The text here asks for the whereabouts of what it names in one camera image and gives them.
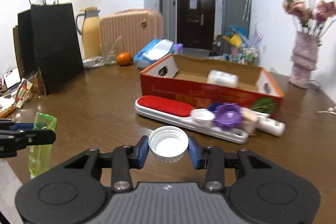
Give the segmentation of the storage cart with bottles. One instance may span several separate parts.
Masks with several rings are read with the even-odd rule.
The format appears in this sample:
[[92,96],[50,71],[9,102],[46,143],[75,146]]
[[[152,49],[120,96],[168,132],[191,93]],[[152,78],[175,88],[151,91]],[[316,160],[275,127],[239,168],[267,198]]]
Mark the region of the storage cart with bottles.
[[239,64],[259,66],[260,49],[249,47],[246,43],[241,43],[238,47],[231,47],[230,61]]

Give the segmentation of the blue wet wipes pack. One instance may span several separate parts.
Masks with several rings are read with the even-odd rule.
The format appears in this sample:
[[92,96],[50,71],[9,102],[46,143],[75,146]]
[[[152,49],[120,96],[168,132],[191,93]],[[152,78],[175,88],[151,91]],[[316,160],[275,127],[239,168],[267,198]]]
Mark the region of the blue wet wipes pack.
[[133,62],[138,69],[145,69],[159,59],[173,52],[174,42],[167,39],[154,39],[140,50],[134,57]]

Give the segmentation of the dark brown door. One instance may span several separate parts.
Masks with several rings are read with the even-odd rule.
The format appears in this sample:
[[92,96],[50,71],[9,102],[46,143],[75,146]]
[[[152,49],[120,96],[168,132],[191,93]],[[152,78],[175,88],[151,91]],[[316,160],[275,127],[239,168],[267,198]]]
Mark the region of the dark brown door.
[[215,0],[177,0],[177,42],[185,48],[212,49]]

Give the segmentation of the grey refrigerator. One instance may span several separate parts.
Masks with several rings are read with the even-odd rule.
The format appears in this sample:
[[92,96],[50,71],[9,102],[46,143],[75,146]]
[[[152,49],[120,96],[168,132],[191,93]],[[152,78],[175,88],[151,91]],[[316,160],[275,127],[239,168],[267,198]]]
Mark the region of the grey refrigerator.
[[232,31],[230,26],[241,28],[249,36],[252,0],[222,0],[222,35]]

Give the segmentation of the white red lint brush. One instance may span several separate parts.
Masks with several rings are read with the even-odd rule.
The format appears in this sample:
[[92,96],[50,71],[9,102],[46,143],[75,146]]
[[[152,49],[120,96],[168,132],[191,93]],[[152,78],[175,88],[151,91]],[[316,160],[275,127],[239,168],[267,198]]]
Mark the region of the white red lint brush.
[[195,108],[187,103],[156,96],[141,96],[135,101],[134,108],[138,115],[142,117],[232,143],[244,144],[249,137],[249,135],[241,129],[224,129],[218,127],[214,121],[211,127],[201,127],[197,125],[190,117],[190,112]]

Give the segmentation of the pink textured vase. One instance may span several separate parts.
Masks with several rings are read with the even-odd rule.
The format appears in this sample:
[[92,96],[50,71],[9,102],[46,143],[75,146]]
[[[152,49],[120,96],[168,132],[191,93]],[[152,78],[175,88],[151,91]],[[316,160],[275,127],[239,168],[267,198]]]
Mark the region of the pink textured vase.
[[299,88],[308,89],[311,71],[316,70],[319,39],[304,32],[296,32],[291,54],[291,74],[289,82]]

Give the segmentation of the purple small container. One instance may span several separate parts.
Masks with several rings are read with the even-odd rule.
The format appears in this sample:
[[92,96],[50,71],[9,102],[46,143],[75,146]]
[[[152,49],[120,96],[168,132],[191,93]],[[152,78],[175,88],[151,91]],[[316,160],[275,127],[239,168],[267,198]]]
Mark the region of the purple small container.
[[183,55],[183,44],[181,43],[174,44],[173,52],[176,55]]

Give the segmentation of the black paper bag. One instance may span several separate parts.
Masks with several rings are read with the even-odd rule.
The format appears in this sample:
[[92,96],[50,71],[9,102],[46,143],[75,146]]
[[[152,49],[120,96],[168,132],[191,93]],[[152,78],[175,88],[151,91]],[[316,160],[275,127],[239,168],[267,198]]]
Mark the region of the black paper bag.
[[30,4],[18,14],[18,38],[26,73],[40,71],[47,95],[84,70],[72,3]]

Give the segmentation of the purple bottle cap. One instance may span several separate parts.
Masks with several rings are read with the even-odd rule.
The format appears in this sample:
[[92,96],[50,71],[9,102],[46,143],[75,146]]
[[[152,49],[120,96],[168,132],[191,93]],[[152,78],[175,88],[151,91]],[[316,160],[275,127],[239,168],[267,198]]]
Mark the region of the purple bottle cap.
[[214,123],[221,128],[238,128],[243,120],[242,109],[236,103],[224,103],[215,109]]

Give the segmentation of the snack packet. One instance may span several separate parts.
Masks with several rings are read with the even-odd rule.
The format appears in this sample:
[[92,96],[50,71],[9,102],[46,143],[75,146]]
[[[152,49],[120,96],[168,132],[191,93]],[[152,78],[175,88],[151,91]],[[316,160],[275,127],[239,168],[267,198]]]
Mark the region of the snack packet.
[[15,94],[14,104],[16,108],[21,108],[30,94],[30,90],[33,84],[27,79],[22,79],[18,87],[17,93]]

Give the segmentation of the large white bottle cap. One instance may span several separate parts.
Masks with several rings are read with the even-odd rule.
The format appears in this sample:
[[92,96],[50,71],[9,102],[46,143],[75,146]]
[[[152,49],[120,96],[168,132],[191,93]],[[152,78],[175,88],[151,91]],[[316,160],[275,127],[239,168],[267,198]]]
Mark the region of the large white bottle cap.
[[148,145],[157,160],[174,163],[183,158],[189,146],[189,137],[178,127],[162,126],[149,135]]

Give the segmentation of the blue bottle cap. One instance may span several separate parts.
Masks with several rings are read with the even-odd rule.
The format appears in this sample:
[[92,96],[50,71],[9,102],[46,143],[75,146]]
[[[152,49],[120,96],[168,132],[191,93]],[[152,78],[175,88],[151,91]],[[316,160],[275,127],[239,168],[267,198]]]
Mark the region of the blue bottle cap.
[[212,103],[212,104],[210,104],[210,106],[208,107],[208,110],[214,113],[215,110],[216,110],[216,108],[217,108],[218,106],[221,106],[221,105],[222,105],[221,103]]

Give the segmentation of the red cardboard box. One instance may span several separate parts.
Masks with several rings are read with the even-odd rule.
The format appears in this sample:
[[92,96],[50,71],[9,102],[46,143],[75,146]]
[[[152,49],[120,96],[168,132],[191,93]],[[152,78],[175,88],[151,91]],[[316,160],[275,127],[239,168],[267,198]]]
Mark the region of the red cardboard box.
[[[238,77],[235,88],[207,83],[212,70]],[[215,59],[169,54],[140,73],[144,96],[184,102],[198,108],[212,103],[236,103],[275,117],[284,93],[262,67]]]

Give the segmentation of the beige yellow small device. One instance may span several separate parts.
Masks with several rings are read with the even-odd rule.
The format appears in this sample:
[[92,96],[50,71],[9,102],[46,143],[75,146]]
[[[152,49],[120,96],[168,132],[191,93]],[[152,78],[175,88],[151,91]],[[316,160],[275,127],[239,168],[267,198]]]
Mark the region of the beige yellow small device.
[[241,108],[242,114],[242,129],[249,135],[253,136],[256,132],[258,116],[250,109],[243,107]]

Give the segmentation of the orange fruit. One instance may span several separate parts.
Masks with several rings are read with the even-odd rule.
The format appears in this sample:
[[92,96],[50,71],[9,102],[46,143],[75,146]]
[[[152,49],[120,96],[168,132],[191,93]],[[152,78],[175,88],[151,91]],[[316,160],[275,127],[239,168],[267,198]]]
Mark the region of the orange fruit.
[[130,53],[122,52],[117,56],[117,63],[120,66],[127,66],[131,64],[132,56]]

